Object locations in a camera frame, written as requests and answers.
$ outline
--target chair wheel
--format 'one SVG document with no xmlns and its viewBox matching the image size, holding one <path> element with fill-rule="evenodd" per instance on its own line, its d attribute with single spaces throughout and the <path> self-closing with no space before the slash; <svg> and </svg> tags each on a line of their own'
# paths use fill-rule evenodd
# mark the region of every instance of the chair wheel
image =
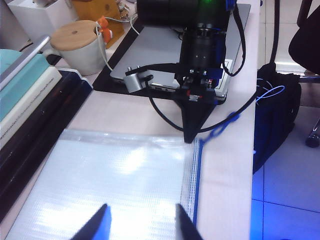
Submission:
<svg viewBox="0 0 320 240">
<path fill-rule="evenodd" d="M 311 135 L 305 140 L 305 145 L 310 148 L 317 148 L 320 145 L 320 139 L 317 135 Z"/>
</svg>

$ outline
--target grid pattern plastic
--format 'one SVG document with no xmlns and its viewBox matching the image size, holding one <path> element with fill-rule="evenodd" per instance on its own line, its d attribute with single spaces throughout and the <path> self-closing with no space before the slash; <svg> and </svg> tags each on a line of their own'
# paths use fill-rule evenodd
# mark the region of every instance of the grid pattern plastic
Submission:
<svg viewBox="0 0 320 240">
<path fill-rule="evenodd" d="M 199 141 L 65 130 L 7 240 L 70 239 L 100 208 L 111 240 L 175 238 L 175 204 L 193 219 Z"/>
</svg>

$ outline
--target white mug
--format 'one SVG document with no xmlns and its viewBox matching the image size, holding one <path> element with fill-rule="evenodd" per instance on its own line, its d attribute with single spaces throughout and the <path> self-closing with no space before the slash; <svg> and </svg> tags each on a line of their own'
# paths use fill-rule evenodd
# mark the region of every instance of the white mug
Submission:
<svg viewBox="0 0 320 240">
<path fill-rule="evenodd" d="M 106 46 L 101 32 L 93 42 L 84 47 L 68 51 L 51 48 L 42 54 L 45 57 L 50 54 L 61 56 L 72 69 L 77 69 L 83 76 L 100 72 L 107 61 Z"/>
</svg>

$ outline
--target bamboo lid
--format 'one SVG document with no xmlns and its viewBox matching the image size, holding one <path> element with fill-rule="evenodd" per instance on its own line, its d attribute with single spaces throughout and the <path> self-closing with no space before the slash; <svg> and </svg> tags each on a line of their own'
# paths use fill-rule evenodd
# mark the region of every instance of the bamboo lid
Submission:
<svg viewBox="0 0 320 240">
<path fill-rule="evenodd" d="M 94 21 L 75 21 L 56 30 L 51 36 L 50 43 L 58 51 L 80 49 L 97 39 L 95 28 Z"/>
</svg>

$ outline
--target desk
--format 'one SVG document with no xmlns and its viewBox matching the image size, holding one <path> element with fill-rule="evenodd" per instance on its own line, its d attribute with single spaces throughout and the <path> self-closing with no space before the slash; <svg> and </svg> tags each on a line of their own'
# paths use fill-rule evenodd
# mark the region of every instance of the desk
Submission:
<svg viewBox="0 0 320 240">
<path fill-rule="evenodd" d="M 238 3 L 251 4 L 245 28 L 246 62 L 242 71 L 231 79 L 226 102 L 215 108 L 204 127 L 238 110 L 256 90 L 260 1 L 238 0 Z M 241 63 L 241 52 L 238 56 L 234 69 Z M 88 79 L 93 82 L 96 77 L 92 75 Z M 182 125 L 180 109 L 173 101 L 155 99 L 155 102 L 166 116 Z M 250 238 L 254 121 L 255 106 L 252 104 L 222 135 L 203 149 L 197 228 L 205 240 Z M 99 91 L 91 93 L 68 128 L 182 136 L 158 116 L 146 97 Z M 7 235 L 42 166 L 1 223 L 1 240 Z"/>
</svg>

